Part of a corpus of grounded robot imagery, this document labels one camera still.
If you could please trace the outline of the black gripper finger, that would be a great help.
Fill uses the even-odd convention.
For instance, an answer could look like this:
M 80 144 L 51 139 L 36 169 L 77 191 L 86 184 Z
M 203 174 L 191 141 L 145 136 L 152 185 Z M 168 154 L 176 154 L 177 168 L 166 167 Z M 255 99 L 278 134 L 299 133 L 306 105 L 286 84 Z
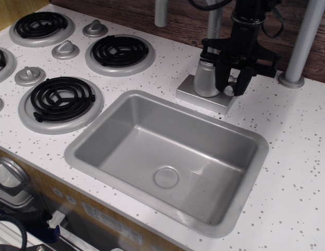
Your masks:
M 256 70 L 251 67 L 241 69 L 238 78 L 237 85 L 234 91 L 234 96 L 242 96 L 246 91 L 251 79 L 256 75 Z
M 219 92 L 223 92 L 229 83 L 231 66 L 220 59 L 216 60 L 215 86 Z

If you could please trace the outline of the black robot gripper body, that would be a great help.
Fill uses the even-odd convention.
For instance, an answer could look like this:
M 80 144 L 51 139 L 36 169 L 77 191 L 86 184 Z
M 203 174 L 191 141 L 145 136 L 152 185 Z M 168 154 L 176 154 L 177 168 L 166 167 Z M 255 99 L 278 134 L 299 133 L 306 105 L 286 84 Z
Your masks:
M 241 12 L 232 12 L 231 35 L 225 39 L 202 40 L 201 57 L 215 64 L 222 60 L 228 66 L 241 70 L 253 68 L 253 75 L 275 77 L 281 55 L 264 48 L 257 40 L 260 28 L 266 18 L 265 12 L 258 16 L 242 16 Z

